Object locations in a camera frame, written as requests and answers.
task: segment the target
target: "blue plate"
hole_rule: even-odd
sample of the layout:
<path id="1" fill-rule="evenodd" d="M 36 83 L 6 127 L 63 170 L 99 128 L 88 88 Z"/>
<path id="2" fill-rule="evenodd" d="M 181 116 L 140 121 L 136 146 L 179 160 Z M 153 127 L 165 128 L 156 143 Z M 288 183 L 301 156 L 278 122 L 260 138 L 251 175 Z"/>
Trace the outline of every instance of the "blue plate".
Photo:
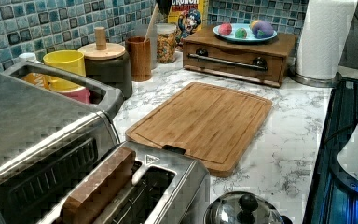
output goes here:
<path id="1" fill-rule="evenodd" d="M 227 40 L 230 40 L 230 41 L 233 41 L 233 42 L 241 42 L 241 43 L 246 43 L 246 42 L 249 42 L 249 43 L 254 43 L 254 42 L 263 42 L 263 41 L 266 41 L 266 40 L 269 40 L 269 39 L 272 39 L 274 38 L 275 36 L 277 36 L 277 32 L 274 31 L 274 34 L 271 36 L 271 37 L 267 37 L 267 38 L 256 38 L 254 36 L 254 34 L 252 33 L 252 30 L 251 28 L 249 27 L 249 24 L 244 24 L 244 23 L 231 23 L 231 26 L 232 26 L 232 32 L 230 35 L 220 35 L 219 34 L 219 27 L 220 25 L 218 26 L 215 26 L 213 28 L 213 32 L 218 35 L 218 36 L 221 36 L 222 38 L 225 38 Z M 246 30 L 246 33 L 247 36 L 246 38 L 236 38 L 235 37 L 235 32 L 240 29 L 240 28 L 244 28 Z"/>

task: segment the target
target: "easter egg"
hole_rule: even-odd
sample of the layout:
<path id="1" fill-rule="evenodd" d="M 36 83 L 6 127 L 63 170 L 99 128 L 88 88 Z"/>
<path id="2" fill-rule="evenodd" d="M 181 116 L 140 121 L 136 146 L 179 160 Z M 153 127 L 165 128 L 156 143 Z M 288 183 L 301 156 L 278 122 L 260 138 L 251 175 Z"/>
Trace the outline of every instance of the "easter egg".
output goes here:
<path id="1" fill-rule="evenodd" d="M 251 24 L 249 25 L 249 27 L 252 28 L 255 26 L 256 23 L 258 23 L 260 20 L 256 20 L 256 21 L 252 21 Z"/>
<path id="2" fill-rule="evenodd" d="M 244 38 L 246 38 L 247 35 L 248 35 L 248 33 L 246 33 L 246 30 L 244 28 L 240 28 L 235 31 L 235 38 L 244 39 Z"/>
<path id="3" fill-rule="evenodd" d="M 268 38 L 274 35 L 274 28 L 267 21 L 258 21 L 252 28 L 252 33 L 256 38 Z"/>
<path id="4" fill-rule="evenodd" d="M 218 32 L 220 35 L 230 35 L 232 32 L 232 26 L 230 23 L 223 23 L 219 26 Z"/>

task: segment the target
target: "paper towel holder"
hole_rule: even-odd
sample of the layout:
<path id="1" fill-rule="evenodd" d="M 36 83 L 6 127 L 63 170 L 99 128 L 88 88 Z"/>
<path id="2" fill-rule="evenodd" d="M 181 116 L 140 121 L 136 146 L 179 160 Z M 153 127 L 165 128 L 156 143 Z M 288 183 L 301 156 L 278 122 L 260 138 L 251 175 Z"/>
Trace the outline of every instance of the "paper towel holder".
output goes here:
<path id="1" fill-rule="evenodd" d="M 319 87 L 319 88 L 334 88 L 341 81 L 342 75 L 339 72 L 336 72 L 336 75 L 331 79 L 318 79 L 312 77 L 304 77 L 296 72 L 296 67 L 294 65 L 289 66 L 289 77 L 298 83 Z"/>

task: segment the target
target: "yellow mug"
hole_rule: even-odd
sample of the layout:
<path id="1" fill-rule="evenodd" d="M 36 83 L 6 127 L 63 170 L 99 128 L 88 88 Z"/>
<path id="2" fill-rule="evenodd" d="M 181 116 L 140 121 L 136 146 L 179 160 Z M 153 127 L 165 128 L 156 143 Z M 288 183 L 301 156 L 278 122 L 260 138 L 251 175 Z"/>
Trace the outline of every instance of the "yellow mug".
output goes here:
<path id="1" fill-rule="evenodd" d="M 60 68 L 62 70 L 86 76 L 84 54 L 76 50 L 59 50 L 51 52 L 43 57 L 45 65 Z M 70 91 L 80 86 L 57 77 L 48 77 L 50 86 L 57 91 Z"/>

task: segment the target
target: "kitchen counter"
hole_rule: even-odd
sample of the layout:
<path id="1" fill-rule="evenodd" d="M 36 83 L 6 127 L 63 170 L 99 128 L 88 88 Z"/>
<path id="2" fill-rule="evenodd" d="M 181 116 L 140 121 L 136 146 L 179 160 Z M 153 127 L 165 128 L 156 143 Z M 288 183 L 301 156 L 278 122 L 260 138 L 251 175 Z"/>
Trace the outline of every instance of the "kitchen counter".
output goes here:
<path id="1" fill-rule="evenodd" d="M 181 53 L 175 56 L 175 63 L 158 64 L 150 80 L 133 82 L 132 97 L 114 118 L 120 140 L 125 140 L 125 131 L 131 125 L 189 82 L 270 99 L 272 109 L 234 174 L 228 178 L 212 176 L 211 202 L 226 192 L 246 190 L 272 203 L 294 223 L 302 223 L 331 89 L 305 86 L 289 77 L 277 89 L 192 72 L 183 69 Z"/>

